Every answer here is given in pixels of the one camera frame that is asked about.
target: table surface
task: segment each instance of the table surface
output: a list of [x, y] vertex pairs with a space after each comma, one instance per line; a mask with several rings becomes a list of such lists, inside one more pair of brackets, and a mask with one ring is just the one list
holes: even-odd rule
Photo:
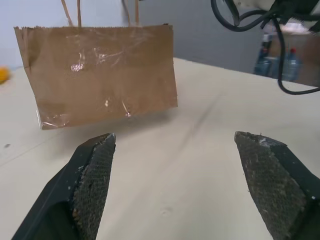
[[234, 134], [284, 142], [320, 176], [320, 93], [291, 96], [274, 79], [181, 59], [174, 69], [178, 108], [47, 131], [23, 68], [0, 85], [0, 239], [14, 235], [78, 145], [115, 133], [98, 240], [271, 240]]

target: black wire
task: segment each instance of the black wire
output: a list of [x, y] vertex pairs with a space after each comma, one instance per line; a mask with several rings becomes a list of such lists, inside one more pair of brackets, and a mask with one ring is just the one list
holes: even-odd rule
[[224, 19], [224, 17], [220, 14], [220, 11], [219, 11], [218, 5], [217, 5], [217, 0], [211, 0], [211, 8], [212, 8], [212, 11], [213, 11], [216, 19], [219, 21], [219, 23], [221, 23], [225, 28], [227, 28], [233, 32], [248, 31], [248, 30], [254, 28], [255, 26], [257, 26], [258, 24], [262, 23], [265, 19], [268, 19], [269, 17], [271, 17], [272, 15], [274, 15], [275, 13], [277, 13], [279, 11], [278, 9], [274, 9], [274, 10], [265, 12], [258, 19], [254, 20], [253, 22], [249, 23], [246, 26], [234, 26], [234, 25], [230, 24], [228, 21], [226, 21]]
[[278, 85], [280, 87], [280, 89], [282, 91], [284, 91], [287, 94], [290, 95], [304, 95], [304, 94], [312, 94], [315, 92], [319, 92], [320, 91], [320, 87], [314, 88], [314, 89], [310, 89], [310, 90], [305, 90], [305, 91], [290, 91], [288, 89], [286, 89], [282, 83], [282, 73], [284, 70], [284, 63], [285, 63], [285, 57], [286, 57], [286, 44], [285, 44], [285, 39], [284, 39], [284, 35], [282, 34], [281, 28], [279, 26], [279, 23], [277, 21], [276, 18], [272, 19], [273, 24], [275, 26], [276, 29], [276, 33], [278, 35], [279, 38], [279, 42], [280, 42], [280, 61], [279, 61], [279, 70], [278, 70]]
[[[238, 26], [234, 26], [234, 25], [230, 24], [229, 22], [227, 22], [224, 19], [224, 17], [220, 14], [220, 11], [217, 6], [217, 0], [211, 0], [211, 7], [212, 7], [212, 11], [213, 11], [216, 19], [225, 28], [227, 28], [233, 32], [245, 32], [247, 30], [254, 28], [259, 23], [261, 23], [265, 20], [272, 20], [272, 22], [275, 26], [275, 29], [276, 29], [277, 36], [279, 38], [279, 42], [280, 42], [280, 60], [279, 60], [279, 68], [278, 68], [278, 85], [279, 85], [280, 89], [290, 95], [304, 95], [304, 94], [311, 94], [311, 93], [315, 93], [315, 92], [320, 91], [320, 87], [310, 89], [310, 90], [305, 90], [305, 91], [291, 91], [291, 90], [286, 89], [282, 83], [282, 77], [283, 77], [282, 75], [283, 75], [284, 63], [285, 63], [285, 57], [286, 57], [286, 44], [285, 44], [284, 35], [282, 34], [280, 25], [277, 20], [277, 15], [276, 15], [277, 13], [279, 13], [280, 9], [274, 9], [274, 10], [270, 10], [268, 12], [264, 11], [264, 10], [248, 11], [239, 17], [240, 22], [242, 20], [244, 20], [248, 17], [254, 16], [254, 15], [261, 15], [261, 16], [246, 26], [238, 27]], [[308, 21], [307, 19], [320, 20], [320, 16], [307, 16], [307, 15], [300, 15], [300, 14], [294, 14], [293, 16], [297, 19], [306, 20], [306, 21]]]

